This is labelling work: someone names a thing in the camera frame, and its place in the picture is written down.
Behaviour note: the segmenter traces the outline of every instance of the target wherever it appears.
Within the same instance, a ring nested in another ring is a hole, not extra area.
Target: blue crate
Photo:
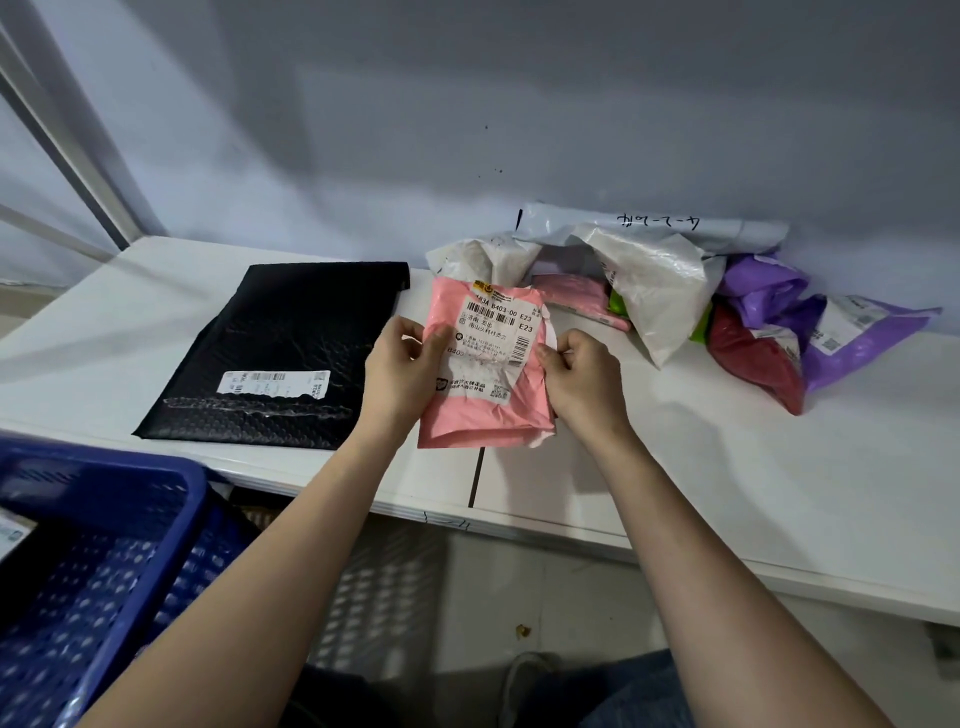
[[[0,436],[0,728],[68,728],[256,536],[189,460]]]

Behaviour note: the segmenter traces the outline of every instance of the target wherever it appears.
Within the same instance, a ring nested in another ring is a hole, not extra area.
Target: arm
[[[286,510],[124,672],[80,728],[276,726],[373,494],[433,397],[448,331],[391,319],[360,420]]]
[[[550,402],[610,484],[697,725],[892,728],[640,442],[607,347],[577,329],[558,345],[537,351]]]

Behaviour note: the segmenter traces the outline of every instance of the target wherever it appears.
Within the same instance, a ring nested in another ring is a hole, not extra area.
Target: pink flat package
[[[533,286],[547,305],[557,306],[621,331],[633,328],[630,319],[608,310],[610,296],[605,281],[566,273],[533,276]]]
[[[435,278],[425,336],[452,326],[437,393],[420,419],[420,448],[535,447],[554,434],[534,344],[557,346],[543,295]]]

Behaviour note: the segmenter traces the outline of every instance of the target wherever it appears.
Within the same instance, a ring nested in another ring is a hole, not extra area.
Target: black bubble mailer
[[[409,287],[406,263],[252,265],[133,434],[340,447],[360,415],[367,354]]]

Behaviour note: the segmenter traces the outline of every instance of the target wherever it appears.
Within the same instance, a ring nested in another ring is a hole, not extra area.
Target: gray plastic package
[[[715,255],[765,253],[775,248],[790,231],[787,223],[756,220],[726,220],[696,215],[594,212],[544,203],[523,206],[517,240],[565,246],[575,225],[594,225],[614,230],[678,232],[702,250]]]
[[[514,240],[509,232],[499,232],[432,250],[426,254],[426,263],[436,276],[513,288],[526,276],[539,252],[537,243]]]
[[[571,234],[589,245],[657,368],[693,333],[727,259],[664,229],[616,230],[580,225]]]

